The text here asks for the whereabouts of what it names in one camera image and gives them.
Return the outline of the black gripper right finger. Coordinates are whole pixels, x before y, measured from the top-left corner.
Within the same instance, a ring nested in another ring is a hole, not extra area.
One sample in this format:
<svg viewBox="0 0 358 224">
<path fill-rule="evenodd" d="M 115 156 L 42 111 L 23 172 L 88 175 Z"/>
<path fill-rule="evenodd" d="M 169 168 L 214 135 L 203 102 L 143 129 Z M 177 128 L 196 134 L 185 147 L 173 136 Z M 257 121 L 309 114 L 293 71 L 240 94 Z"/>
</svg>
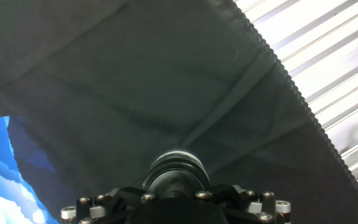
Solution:
<svg viewBox="0 0 358 224">
<path fill-rule="evenodd" d="M 197 191 L 194 198 L 212 206 L 215 223 L 291 223 L 291 203 L 278 200 L 271 191 L 258 193 L 221 184 Z"/>
</svg>

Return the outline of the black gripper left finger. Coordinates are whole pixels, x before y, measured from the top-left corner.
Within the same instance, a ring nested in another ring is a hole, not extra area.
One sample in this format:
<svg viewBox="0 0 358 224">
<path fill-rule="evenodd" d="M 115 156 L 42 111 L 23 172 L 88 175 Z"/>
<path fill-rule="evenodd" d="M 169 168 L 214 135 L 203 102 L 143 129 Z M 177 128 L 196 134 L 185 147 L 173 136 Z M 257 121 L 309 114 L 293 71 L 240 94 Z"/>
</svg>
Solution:
<svg viewBox="0 0 358 224">
<path fill-rule="evenodd" d="M 61 209 L 61 224 L 124 223 L 129 210 L 157 200 L 154 192 L 124 187 L 94 197 L 80 197 L 72 206 Z"/>
</svg>

